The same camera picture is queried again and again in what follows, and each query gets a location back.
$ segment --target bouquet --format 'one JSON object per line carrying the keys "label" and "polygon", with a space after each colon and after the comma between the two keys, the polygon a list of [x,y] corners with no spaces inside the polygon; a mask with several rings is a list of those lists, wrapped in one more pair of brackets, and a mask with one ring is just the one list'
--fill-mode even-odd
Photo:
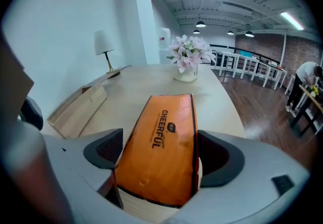
{"label": "bouquet", "polygon": [[312,92],[315,93],[316,96],[318,96],[318,87],[316,87],[316,86],[311,87],[311,90],[312,90]]}
{"label": "bouquet", "polygon": [[188,68],[196,69],[197,64],[201,64],[201,59],[216,62],[216,56],[210,51],[210,45],[203,38],[190,37],[186,35],[182,38],[177,36],[172,40],[169,49],[172,51],[172,56],[167,57],[172,60],[172,63],[177,63],[180,73],[183,73]]}

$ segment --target wooden floor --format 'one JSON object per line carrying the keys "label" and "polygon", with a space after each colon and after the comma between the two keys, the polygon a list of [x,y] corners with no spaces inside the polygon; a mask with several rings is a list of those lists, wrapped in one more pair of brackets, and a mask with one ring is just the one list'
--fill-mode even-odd
{"label": "wooden floor", "polygon": [[[317,141],[314,131],[309,128],[300,137],[290,127],[292,115],[287,113],[285,106],[287,96],[285,89],[273,90],[273,82],[268,81],[262,87],[263,79],[240,74],[232,78],[231,72],[214,71],[219,81],[230,96],[241,118],[248,139],[259,140],[274,145],[311,170],[313,158],[317,153]],[[303,129],[307,120],[302,117],[295,128]]]}

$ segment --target person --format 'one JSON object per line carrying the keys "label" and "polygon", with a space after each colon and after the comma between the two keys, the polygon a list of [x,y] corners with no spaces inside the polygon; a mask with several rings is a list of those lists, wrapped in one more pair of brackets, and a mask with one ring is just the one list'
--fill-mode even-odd
{"label": "person", "polygon": [[322,68],[315,62],[303,63],[296,71],[293,89],[289,95],[286,111],[290,112],[293,117],[296,117],[295,107],[297,106],[303,91],[299,85],[307,85],[309,87],[315,85],[315,77],[322,75]]}
{"label": "person", "polygon": [[320,94],[323,94],[323,75],[317,81],[317,87]]}

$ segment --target lamp base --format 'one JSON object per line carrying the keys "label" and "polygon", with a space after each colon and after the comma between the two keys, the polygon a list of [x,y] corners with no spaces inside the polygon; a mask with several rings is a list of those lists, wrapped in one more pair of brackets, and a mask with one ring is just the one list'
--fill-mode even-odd
{"label": "lamp base", "polygon": [[110,78],[120,75],[120,73],[121,73],[120,70],[113,70],[111,72],[107,72],[106,74],[108,75],[108,79],[110,79]]}

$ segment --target logo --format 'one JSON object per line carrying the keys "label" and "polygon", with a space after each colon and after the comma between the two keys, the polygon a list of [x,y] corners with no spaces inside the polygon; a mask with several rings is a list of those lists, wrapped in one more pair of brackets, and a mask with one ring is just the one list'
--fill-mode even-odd
{"label": "logo", "polygon": [[168,123],[167,130],[171,133],[175,132],[175,124],[174,123]]}

